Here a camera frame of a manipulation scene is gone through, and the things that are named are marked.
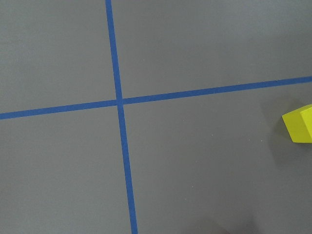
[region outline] floor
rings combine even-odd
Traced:
[[[0,233],[310,234],[310,0],[1,0]]]

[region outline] cube face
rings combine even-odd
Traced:
[[[312,143],[312,105],[301,107],[282,117],[293,142]]]

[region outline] gray floor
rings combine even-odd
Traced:
[[[312,75],[310,0],[112,2],[126,98]],[[138,232],[310,234],[311,89],[125,105]],[[105,1],[0,0],[0,113],[115,98]],[[0,233],[131,233],[116,107],[0,128]]]

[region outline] yellow block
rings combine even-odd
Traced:
[[[282,117],[293,142],[312,143],[312,104]]]

